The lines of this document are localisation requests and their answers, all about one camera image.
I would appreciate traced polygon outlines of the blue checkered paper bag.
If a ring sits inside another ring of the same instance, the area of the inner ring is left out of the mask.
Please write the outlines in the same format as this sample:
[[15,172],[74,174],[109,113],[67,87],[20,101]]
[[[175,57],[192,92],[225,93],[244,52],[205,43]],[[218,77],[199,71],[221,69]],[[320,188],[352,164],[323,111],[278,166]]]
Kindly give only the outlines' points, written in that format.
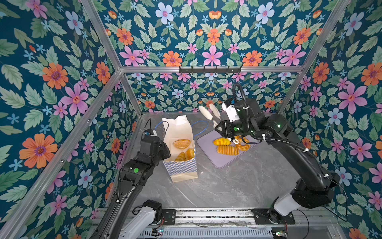
[[[177,116],[174,119],[162,118],[160,121],[160,124],[164,126],[164,143],[166,143],[171,153],[171,157],[164,160],[164,166],[173,183],[198,178],[195,136],[202,133],[202,131],[194,131],[197,123],[200,123],[200,121],[190,123],[185,115]],[[173,146],[173,143],[179,139],[188,139],[191,141],[191,145],[186,149],[177,149]],[[186,154],[189,148],[194,149],[195,157],[191,160],[176,162],[176,157],[181,152]]]

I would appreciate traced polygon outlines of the lilac plastic tray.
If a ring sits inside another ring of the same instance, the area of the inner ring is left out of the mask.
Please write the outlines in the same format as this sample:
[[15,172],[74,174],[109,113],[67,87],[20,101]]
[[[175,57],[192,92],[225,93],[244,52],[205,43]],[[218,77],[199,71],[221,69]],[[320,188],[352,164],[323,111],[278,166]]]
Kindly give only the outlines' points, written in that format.
[[243,156],[259,141],[250,136],[241,137],[240,135],[230,141],[213,130],[199,138],[197,143],[216,168],[224,168]]

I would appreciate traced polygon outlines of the croissant shaped fake bread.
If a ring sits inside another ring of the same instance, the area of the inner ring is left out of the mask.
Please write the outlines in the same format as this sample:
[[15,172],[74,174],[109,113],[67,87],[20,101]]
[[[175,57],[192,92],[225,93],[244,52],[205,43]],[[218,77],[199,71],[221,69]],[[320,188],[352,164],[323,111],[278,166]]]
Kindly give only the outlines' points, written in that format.
[[187,158],[186,158],[186,154],[184,152],[181,152],[175,159],[176,162],[182,162],[182,161],[186,161]]

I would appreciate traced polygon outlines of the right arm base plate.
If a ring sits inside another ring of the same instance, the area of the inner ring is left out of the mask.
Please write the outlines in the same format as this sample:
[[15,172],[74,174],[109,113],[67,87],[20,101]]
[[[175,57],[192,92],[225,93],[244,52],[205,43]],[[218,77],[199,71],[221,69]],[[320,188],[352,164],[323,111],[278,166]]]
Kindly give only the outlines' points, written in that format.
[[273,208],[254,208],[251,212],[256,225],[295,225],[292,212],[286,216],[280,215]]

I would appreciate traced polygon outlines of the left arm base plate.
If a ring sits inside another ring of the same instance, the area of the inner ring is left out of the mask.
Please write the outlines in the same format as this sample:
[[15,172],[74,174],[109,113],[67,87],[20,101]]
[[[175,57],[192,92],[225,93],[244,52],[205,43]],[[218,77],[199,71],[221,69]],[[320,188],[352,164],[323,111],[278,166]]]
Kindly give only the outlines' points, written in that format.
[[162,210],[162,218],[163,218],[163,224],[162,225],[165,225],[165,226],[175,225],[176,214],[177,214],[176,209],[163,209]]

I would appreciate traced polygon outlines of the round golden bread roll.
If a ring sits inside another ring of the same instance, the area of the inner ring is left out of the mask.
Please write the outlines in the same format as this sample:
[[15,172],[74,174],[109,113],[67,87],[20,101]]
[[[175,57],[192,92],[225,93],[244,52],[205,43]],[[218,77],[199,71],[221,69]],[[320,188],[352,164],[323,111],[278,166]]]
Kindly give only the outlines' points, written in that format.
[[188,139],[179,139],[174,141],[173,146],[177,149],[186,149],[191,145],[191,141]]

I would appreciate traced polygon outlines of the golden braided bread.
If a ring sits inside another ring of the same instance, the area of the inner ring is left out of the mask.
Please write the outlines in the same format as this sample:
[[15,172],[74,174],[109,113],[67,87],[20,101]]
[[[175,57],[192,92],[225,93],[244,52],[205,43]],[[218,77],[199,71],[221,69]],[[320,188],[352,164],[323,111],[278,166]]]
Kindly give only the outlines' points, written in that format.
[[238,144],[235,144],[235,146],[238,148],[239,151],[247,151],[250,148],[249,140],[244,138],[242,139],[241,136],[237,135],[235,136],[235,140],[238,142]]

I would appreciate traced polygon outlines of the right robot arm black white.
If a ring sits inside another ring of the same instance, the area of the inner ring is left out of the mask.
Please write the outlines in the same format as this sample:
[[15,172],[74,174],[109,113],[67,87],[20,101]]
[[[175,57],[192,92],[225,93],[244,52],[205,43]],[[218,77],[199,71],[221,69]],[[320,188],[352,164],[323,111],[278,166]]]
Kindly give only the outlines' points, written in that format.
[[231,140],[250,136],[278,150],[300,176],[295,188],[278,197],[264,217],[274,224],[284,223],[300,207],[314,209],[331,203],[340,177],[324,169],[316,156],[300,141],[295,129],[280,114],[265,114],[254,99],[228,100],[222,105],[228,118],[220,120],[215,130]]

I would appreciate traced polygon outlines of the metal tongs with white tips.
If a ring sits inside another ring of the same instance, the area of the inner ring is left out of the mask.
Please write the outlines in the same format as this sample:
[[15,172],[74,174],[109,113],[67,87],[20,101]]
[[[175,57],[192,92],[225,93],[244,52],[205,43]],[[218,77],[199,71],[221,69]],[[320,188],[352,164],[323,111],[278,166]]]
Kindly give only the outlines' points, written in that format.
[[[210,120],[213,122],[214,129],[223,136],[223,129],[220,125],[221,119],[220,119],[220,112],[217,110],[217,108],[212,105],[211,112],[206,109],[204,106],[199,106],[199,111],[204,115],[204,117],[207,120]],[[233,142],[234,144],[239,144],[239,140],[237,140],[235,137],[227,137],[223,136],[224,138],[227,138],[229,141]]]

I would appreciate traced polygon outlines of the striped fake bread roll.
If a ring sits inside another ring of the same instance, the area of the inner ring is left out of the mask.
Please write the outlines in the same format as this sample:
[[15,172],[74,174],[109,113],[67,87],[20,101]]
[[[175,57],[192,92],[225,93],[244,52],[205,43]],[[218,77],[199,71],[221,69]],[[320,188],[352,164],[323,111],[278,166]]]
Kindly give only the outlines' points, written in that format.
[[189,148],[186,151],[186,160],[191,160],[195,157],[195,152],[193,148]]

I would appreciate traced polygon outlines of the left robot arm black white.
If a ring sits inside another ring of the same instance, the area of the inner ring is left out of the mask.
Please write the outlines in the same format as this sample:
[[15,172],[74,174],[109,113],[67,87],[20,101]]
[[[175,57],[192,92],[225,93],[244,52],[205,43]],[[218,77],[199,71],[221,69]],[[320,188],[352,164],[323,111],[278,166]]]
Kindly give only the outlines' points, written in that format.
[[140,150],[119,173],[116,191],[100,224],[91,235],[92,239],[117,239],[126,217],[147,180],[160,161],[171,156],[161,138],[146,135],[141,140]]

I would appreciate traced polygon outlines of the striped oblong bread loaf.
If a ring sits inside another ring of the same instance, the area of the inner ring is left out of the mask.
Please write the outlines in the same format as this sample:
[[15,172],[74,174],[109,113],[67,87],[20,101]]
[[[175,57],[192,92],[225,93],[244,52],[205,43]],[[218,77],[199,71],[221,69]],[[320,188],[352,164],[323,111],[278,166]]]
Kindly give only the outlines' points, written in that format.
[[240,153],[237,147],[230,146],[230,145],[218,146],[216,151],[219,154],[229,155],[229,156],[235,156],[235,155],[238,155]]

